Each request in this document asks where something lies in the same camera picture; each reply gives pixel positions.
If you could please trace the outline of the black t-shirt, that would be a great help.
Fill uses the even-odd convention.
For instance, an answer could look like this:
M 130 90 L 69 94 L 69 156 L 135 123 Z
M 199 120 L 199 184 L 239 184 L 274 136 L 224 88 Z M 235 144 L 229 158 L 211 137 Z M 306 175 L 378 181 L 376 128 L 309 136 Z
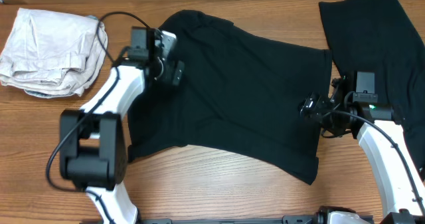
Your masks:
M 299 104 L 327 95 L 331 52 L 257 37 L 232 22 L 183 10 L 161 26 L 185 63 L 176 88 L 154 84 L 127 113 L 130 161 L 188 144 L 265 161 L 313 183 L 320 128 Z

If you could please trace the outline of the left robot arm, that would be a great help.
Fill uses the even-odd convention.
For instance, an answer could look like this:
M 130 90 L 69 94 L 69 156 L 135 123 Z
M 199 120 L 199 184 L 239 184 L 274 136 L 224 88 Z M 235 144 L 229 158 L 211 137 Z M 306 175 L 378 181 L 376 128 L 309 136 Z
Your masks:
M 184 70 L 179 60 L 119 58 L 93 99 L 60 115 L 60 174 L 92 200 L 103 223 L 141 223 L 124 185 L 128 157 L 122 120 L 151 83 L 175 88 Z

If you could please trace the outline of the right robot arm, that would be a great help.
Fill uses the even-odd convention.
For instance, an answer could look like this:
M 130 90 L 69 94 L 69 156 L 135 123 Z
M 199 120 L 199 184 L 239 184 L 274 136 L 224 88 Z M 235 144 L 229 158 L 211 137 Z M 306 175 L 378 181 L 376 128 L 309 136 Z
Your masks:
M 298 106 L 336 138 L 352 134 L 373 171 L 382 204 L 383 223 L 423 223 L 424 184 L 404 141 L 404 130 L 391 106 L 340 101 L 311 93 Z

